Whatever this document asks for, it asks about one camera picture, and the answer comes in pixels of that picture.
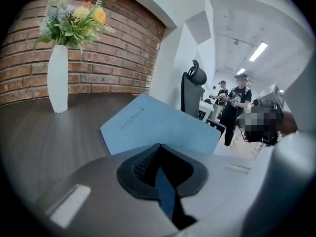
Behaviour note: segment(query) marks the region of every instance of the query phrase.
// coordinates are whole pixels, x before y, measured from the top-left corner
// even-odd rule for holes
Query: white ceiling
[[[311,45],[262,14],[214,7],[216,70],[237,73],[245,68],[248,76],[261,85],[277,83],[279,88],[287,89],[305,68]],[[269,46],[250,62],[262,41]]]

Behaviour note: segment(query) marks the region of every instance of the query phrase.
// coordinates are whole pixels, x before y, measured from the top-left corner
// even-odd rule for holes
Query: brick wall
[[[97,0],[67,0],[74,6],[83,1]],[[46,2],[25,5],[2,43],[0,105],[48,96],[52,44],[35,44]],[[134,0],[103,0],[102,6],[116,32],[104,32],[98,43],[86,44],[83,55],[69,49],[69,94],[148,93],[165,25]]]

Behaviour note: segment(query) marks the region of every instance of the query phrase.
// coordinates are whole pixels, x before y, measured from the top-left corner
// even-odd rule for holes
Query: blue flower
[[[59,9],[58,16],[57,16],[58,22],[62,22],[64,20],[69,19],[69,13],[64,9]]]
[[[40,30],[40,35],[46,35],[50,33],[49,28],[46,25],[45,20],[43,20],[39,26],[39,30]]]
[[[72,6],[71,4],[66,5],[66,11],[68,12],[68,14],[73,13],[75,7]]]
[[[51,8],[48,12],[48,16],[53,19],[53,18],[56,18],[57,17],[57,14],[58,14],[58,10],[57,8]]]

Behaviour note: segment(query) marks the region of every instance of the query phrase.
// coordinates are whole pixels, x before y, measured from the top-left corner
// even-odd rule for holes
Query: black cap
[[[248,76],[245,73],[241,73],[239,75],[235,75],[235,78],[248,78]]]

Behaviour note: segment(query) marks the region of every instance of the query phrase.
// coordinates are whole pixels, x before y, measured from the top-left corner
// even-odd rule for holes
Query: ceiling light
[[[265,44],[264,42],[261,42],[260,46],[257,48],[257,50],[253,53],[253,55],[250,57],[249,61],[255,61],[260,54],[268,47],[268,44]]]
[[[243,73],[245,71],[246,71],[246,69],[242,68],[241,70],[238,71],[238,73],[236,75],[239,75],[239,74],[241,74],[241,73]]]

